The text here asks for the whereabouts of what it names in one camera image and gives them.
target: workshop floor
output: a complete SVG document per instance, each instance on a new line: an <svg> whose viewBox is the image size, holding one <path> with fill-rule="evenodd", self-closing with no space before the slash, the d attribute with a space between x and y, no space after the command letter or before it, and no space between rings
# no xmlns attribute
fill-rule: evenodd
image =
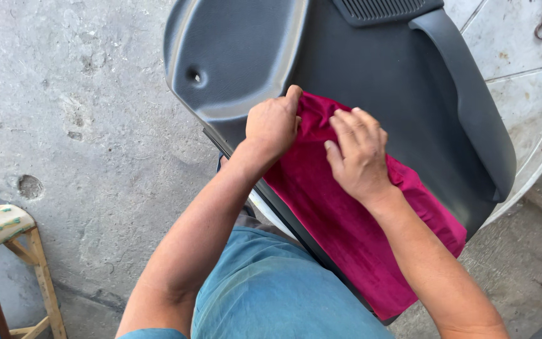
<svg viewBox="0 0 542 339"><path fill-rule="evenodd" d="M217 151L164 82L170 6L0 0L0 204L37 220L69 338L114 335L149 255L215 172ZM542 178L461 261L513 338L542 326ZM0 247L10 327L41 320L40 298ZM437 336L419 304L390 329Z"/></svg>

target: hole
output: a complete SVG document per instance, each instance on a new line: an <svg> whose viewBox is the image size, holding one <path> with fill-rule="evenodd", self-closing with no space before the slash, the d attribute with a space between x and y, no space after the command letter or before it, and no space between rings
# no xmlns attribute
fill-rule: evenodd
<svg viewBox="0 0 542 339"><path fill-rule="evenodd" d="M198 73L195 69L192 68L187 71L187 78L197 84L200 84L202 82L202 77L200 76L200 73Z"/></svg>
<svg viewBox="0 0 542 339"><path fill-rule="evenodd" d="M27 199L34 199L42 195L43 184L32 175L25 174L18 181L18 190L20 191L20 196Z"/></svg>
<svg viewBox="0 0 542 339"><path fill-rule="evenodd" d="M68 137L72 140L82 141L82 133L79 132L68 132Z"/></svg>

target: magenta fabric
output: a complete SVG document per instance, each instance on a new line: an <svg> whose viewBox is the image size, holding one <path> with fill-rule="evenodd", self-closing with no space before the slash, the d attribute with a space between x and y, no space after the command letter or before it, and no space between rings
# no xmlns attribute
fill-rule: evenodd
<svg viewBox="0 0 542 339"><path fill-rule="evenodd" d="M332 177L323 143L337 137L329 125L336 109L350 108L304 93L296 142L265 174L267 184L290 207L321 248L386 320L405 311L417 297L405 281L384 232L365 207ZM422 185L415 171L386 156L388 177L413 210L455 257L466 230Z"/></svg>

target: stool leg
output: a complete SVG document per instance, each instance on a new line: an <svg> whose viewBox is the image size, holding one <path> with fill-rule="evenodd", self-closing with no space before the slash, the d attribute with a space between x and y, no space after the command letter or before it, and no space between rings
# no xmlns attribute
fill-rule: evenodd
<svg viewBox="0 0 542 339"><path fill-rule="evenodd" d="M39 262L34 266L35 274L37 275L39 288L43 295L43 302L45 303L45 310L47 310L49 317L51 332L54 335L54 339L66 339L66 330L64 329L64 322L62 322L62 315L58 308L58 299L56 298L56 292L54 292L54 284L51 282L49 268L45 261L39 230L34 228L27 232L26 236L28 237L28 245Z"/></svg>

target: round table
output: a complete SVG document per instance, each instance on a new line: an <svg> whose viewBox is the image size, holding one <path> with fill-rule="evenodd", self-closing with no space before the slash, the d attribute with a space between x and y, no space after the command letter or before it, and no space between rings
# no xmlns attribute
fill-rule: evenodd
<svg viewBox="0 0 542 339"><path fill-rule="evenodd" d="M514 187L484 227L542 174L542 40L534 36L542 0L445 0L444 9L467 42L516 149Z"/></svg>

